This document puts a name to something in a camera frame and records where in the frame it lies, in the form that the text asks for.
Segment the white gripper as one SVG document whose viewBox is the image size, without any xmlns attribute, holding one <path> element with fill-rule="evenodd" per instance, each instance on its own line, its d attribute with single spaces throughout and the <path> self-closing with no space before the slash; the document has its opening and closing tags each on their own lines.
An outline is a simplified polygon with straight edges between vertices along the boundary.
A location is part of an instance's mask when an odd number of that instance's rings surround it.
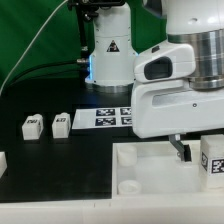
<svg viewBox="0 0 224 224">
<path fill-rule="evenodd" d="M 136 82 L 131 97 L 133 132 L 140 138 L 170 135 L 178 157 L 191 162 L 179 134 L 224 128 L 224 89 L 195 91 L 183 80 Z"/>
</svg>

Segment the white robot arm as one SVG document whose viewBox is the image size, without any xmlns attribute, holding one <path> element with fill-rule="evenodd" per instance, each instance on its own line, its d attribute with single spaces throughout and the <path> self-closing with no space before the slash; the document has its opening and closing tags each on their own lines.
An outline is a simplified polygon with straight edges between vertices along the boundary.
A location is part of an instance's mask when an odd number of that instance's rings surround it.
<svg viewBox="0 0 224 224">
<path fill-rule="evenodd" d="M 142 0 L 165 18 L 166 39 L 136 53 L 125 0 L 90 0 L 95 49 L 89 88 L 132 89 L 133 132 L 167 136 L 183 161 L 191 159 L 180 136 L 224 128 L 224 0 Z"/>
</svg>

